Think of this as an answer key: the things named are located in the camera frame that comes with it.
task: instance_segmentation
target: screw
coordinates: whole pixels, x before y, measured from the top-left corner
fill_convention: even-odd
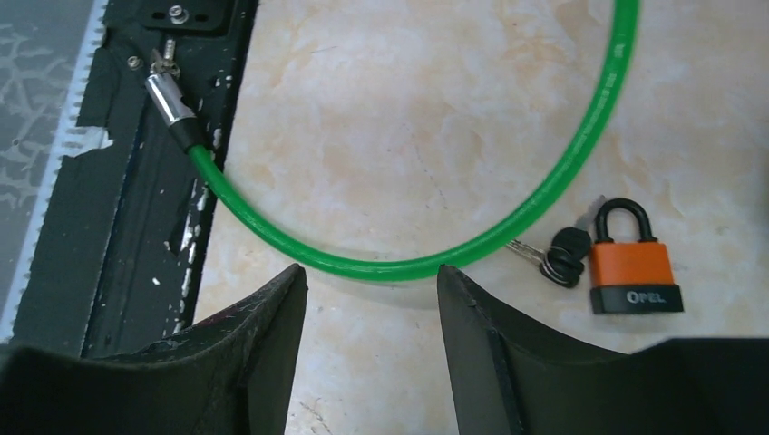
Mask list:
[[[173,55],[176,53],[176,41],[172,38],[166,40],[166,46],[163,50],[163,59],[173,61]]]
[[[169,17],[171,18],[179,18],[184,14],[184,8],[180,5],[173,5],[169,9]]]
[[[139,56],[131,56],[128,58],[128,67],[132,70],[138,70],[141,68],[142,61]]]
[[[187,14],[187,11],[181,5],[173,5],[169,9],[169,17],[170,21],[174,24],[184,24],[190,18],[190,15]]]

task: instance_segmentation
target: metal bracket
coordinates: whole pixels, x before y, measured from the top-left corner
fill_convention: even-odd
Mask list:
[[[138,20],[148,29],[225,34],[235,0],[145,0]]]

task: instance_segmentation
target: black shackle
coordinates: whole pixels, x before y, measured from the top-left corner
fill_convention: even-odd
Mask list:
[[[646,210],[636,201],[627,198],[614,198],[606,201],[596,214],[596,242],[613,243],[614,239],[608,236],[608,214],[616,209],[623,208],[636,218],[638,222],[638,241],[656,242],[657,238],[651,235],[651,223],[649,223]]]

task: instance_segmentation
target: padlock body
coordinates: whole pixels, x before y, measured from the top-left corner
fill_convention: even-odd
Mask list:
[[[597,243],[590,275],[594,287],[675,284],[667,247],[658,242]]]

